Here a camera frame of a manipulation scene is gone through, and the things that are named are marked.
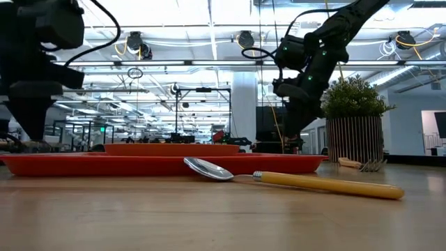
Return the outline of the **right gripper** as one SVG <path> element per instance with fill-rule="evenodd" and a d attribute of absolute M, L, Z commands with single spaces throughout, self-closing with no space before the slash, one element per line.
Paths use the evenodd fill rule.
<path fill-rule="evenodd" d="M 289 93 L 290 98 L 303 102 L 320 100 L 328 88 L 329 79 L 335 69 L 335 60 L 313 58 L 303 73 L 297 77 Z M 299 138 L 300 132 L 317 118 L 323 118 L 323 110 L 318 106 L 303 107 L 299 104 L 286 104 L 284 134 L 289 139 Z"/>

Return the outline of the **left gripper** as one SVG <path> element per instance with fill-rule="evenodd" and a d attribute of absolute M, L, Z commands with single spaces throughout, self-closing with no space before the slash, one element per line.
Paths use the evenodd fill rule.
<path fill-rule="evenodd" d="M 42 141 L 47 110 L 55 103 L 50 96 L 63 94 L 65 87 L 80 89 L 84 73 L 52 63 L 43 52 L 0 48 L 0 96 L 33 141 Z"/>

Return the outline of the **fork with pale wooden handle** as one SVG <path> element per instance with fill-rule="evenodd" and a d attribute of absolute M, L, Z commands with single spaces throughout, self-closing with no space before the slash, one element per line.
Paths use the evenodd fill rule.
<path fill-rule="evenodd" d="M 369 160 L 366 163 L 357 162 L 348 158 L 338 158 L 338 162 L 342 167 L 350 167 L 360 172 L 378 172 L 387 164 L 387 160 Z"/>

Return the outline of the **spoon with yellow handle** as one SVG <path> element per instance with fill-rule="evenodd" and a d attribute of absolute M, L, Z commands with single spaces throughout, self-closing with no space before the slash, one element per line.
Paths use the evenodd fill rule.
<path fill-rule="evenodd" d="M 187 157 L 183 158 L 183 162 L 191 170 L 207 178 L 216 181 L 231 181 L 234 179 L 234 175 L 230 171 L 206 160 Z M 248 176 L 260 183 L 337 192 L 363 197 L 399 200 L 405 195 L 405 191 L 402 188 L 394 185 L 343 181 L 333 178 L 320 178 L 265 171 L 255 171 L 253 174 L 248 174 Z"/>

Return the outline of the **red plastic tray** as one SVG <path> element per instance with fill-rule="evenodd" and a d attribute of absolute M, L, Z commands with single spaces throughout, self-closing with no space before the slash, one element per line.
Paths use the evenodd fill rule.
<path fill-rule="evenodd" d="M 306 174 L 315 172 L 324 155 L 237 153 L 208 156 L 204 160 L 232 174 L 255 171 Z M 117 156 L 107 153 L 34 153 L 0 155 L 16 176 L 194 176 L 182 157 Z"/>

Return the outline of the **orange round plate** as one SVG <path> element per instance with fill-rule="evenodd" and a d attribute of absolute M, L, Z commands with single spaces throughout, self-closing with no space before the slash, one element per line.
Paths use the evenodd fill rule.
<path fill-rule="evenodd" d="M 226 156 L 239 152 L 237 145 L 218 144 L 105 144 L 105 152 L 119 156 Z"/>

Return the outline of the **black monitor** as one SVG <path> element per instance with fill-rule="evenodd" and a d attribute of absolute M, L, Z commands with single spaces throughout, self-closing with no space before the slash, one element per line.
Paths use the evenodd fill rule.
<path fill-rule="evenodd" d="M 280 142 L 278 130 L 282 131 L 284 107 L 256 107 L 256 140 Z"/>

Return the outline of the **white pillar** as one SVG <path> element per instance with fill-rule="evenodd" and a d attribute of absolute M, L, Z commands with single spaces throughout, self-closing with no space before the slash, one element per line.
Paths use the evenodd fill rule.
<path fill-rule="evenodd" d="M 257 74 L 235 72 L 231 86 L 232 132 L 235 137 L 256 141 Z"/>

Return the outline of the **green plant in ribbed pot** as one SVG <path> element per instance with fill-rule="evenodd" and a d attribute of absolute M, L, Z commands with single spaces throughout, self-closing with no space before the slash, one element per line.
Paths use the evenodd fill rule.
<path fill-rule="evenodd" d="M 329 160 L 348 158 L 359 163 L 383 160 L 382 116 L 395 108 L 379 94 L 377 86 L 360 75 L 340 77 L 322 99 Z"/>

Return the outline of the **black computer case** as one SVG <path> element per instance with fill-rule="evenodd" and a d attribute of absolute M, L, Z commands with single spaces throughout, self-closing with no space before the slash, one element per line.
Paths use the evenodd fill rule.
<path fill-rule="evenodd" d="M 446 167 L 446 156 L 431 155 L 384 155 L 390 164 Z"/>

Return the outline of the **black rig frame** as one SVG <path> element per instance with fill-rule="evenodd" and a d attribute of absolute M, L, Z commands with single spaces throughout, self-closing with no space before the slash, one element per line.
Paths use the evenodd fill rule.
<path fill-rule="evenodd" d="M 232 102 L 231 102 L 231 88 L 225 88 L 225 89 L 221 89 L 221 88 L 210 88 L 210 87 L 197 87 L 197 88 L 177 88 L 175 90 L 175 128 L 174 131 L 172 132 L 171 135 L 176 135 L 181 137 L 180 133 L 178 132 L 178 105 L 183 102 L 183 103 L 219 103 L 221 102 L 220 99 L 217 100 L 207 100 L 207 99 L 201 99 L 201 100 L 197 100 L 197 101 L 192 101 L 192 100 L 183 100 L 190 92 L 195 92 L 195 93 L 212 93 L 212 92 L 217 92 L 225 102 L 228 103 L 229 109 L 227 111 L 215 111 L 215 113 L 222 115 L 222 114 L 226 114 L 228 116 L 228 120 L 226 122 L 225 125 L 215 125 L 214 123 L 211 124 L 210 127 L 210 132 L 211 132 L 211 137 L 210 140 L 212 143 L 214 143 L 214 139 L 213 139 L 213 133 L 214 132 L 218 132 L 218 131 L 223 131 L 223 132 L 227 132 L 229 135 L 231 134 L 231 120 L 232 120 Z"/>

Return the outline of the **dark wall screen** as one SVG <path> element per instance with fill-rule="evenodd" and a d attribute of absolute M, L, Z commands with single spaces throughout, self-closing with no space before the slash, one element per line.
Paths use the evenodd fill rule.
<path fill-rule="evenodd" d="M 446 139 L 446 112 L 435 112 L 438 134 L 441 139 Z"/>

